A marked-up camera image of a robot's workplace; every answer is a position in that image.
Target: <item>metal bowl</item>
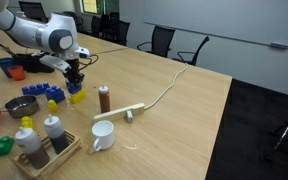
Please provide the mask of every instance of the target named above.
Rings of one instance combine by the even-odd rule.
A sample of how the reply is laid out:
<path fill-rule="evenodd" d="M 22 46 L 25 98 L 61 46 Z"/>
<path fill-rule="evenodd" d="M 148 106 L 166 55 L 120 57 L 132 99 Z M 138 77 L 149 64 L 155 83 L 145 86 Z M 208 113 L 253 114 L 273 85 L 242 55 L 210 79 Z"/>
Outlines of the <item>metal bowl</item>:
<path fill-rule="evenodd" d="M 40 108 L 36 97 L 32 95 L 13 98 L 4 107 L 13 118 L 31 115 Z"/>

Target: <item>green object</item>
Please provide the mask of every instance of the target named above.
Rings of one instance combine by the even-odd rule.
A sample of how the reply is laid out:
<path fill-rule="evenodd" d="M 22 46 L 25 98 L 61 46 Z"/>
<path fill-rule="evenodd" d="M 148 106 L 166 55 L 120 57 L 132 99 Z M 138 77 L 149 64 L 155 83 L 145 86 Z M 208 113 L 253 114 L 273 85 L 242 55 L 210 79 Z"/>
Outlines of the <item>green object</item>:
<path fill-rule="evenodd" d="M 14 144 L 14 139 L 9 136 L 3 136 L 0 139 L 0 156 L 10 153 Z"/>

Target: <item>blue toy block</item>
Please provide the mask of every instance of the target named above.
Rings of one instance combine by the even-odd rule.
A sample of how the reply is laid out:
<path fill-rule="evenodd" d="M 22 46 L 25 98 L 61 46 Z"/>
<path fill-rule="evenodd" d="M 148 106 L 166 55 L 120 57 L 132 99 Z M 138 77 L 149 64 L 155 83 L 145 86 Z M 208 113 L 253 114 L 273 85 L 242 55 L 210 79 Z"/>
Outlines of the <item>blue toy block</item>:
<path fill-rule="evenodd" d="M 52 88 L 47 88 L 45 92 L 47 100 L 54 100 L 56 103 L 59 103 L 65 99 L 64 91 L 57 86 L 52 86 Z"/>
<path fill-rule="evenodd" d="M 70 94 L 76 94 L 82 89 L 82 84 L 75 86 L 74 83 L 68 83 L 67 89 Z"/>
<path fill-rule="evenodd" d="M 45 93 L 46 89 L 50 88 L 50 85 L 47 82 L 43 84 L 30 85 L 29 87 L 22 87 L 23 95 L 39 95 Z"/>

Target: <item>dark carpet floor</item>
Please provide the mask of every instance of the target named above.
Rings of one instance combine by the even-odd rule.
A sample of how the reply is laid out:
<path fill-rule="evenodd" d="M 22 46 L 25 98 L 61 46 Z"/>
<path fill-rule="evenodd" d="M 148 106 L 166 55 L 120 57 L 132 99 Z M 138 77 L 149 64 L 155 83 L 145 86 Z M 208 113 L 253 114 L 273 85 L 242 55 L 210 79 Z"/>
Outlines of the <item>dark carpet floor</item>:
<path fill-rule="evenodd" d="M 288 95 L 233 79 L 206 179 L 288 179 L 288 153 L 265 159 L 287 118 Z"/>

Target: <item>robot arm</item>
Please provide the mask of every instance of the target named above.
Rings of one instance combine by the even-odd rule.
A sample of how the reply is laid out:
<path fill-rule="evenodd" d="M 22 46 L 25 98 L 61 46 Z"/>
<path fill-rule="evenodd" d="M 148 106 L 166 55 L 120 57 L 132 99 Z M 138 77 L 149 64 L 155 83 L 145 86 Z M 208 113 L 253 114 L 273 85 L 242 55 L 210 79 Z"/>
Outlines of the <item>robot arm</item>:
<path fill-rule="evenodd" d="M 69 82 L 79 84 L 84 75 L 72 69 L 65 60 L 88 58 L 88 49 L 77 44 L 77 31 L 73 18 L 52 13 L 47 24 L 16 17 L 6 9 L 8 0 L 0 0 L 0 29 L 18 45 L 53 52 L 57 57 L 45 55 L 41 63 L 61 71 Z"/>

